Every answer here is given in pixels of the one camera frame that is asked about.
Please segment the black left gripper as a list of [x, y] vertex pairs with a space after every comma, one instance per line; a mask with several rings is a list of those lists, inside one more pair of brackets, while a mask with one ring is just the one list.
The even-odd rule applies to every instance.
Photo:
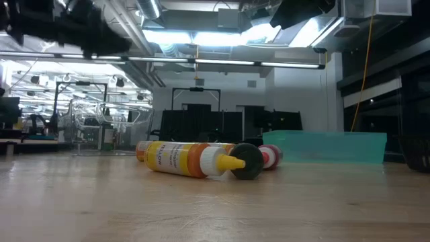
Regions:
[[60, 45], [72, 44], [83, 47], [83, 56], [91, 58], [128, 52], [132, 43], [113, 33], [100, 34], [101, 10], [93, 1], [50, 1], [52, 23], [50, 41]]

